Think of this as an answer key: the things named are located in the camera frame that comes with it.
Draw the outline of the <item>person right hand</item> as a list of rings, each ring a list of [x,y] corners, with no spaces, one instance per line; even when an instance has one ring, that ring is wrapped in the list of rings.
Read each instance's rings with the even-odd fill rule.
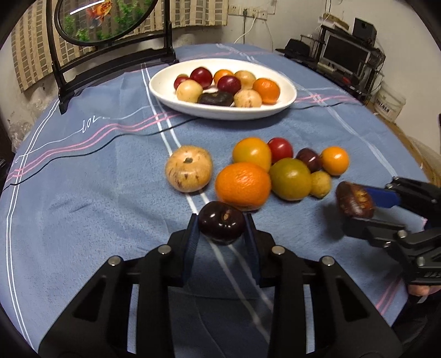
[[[407,289],[410,295],[424,297],[439,292],[441,290],[441,286],[409,285]]]

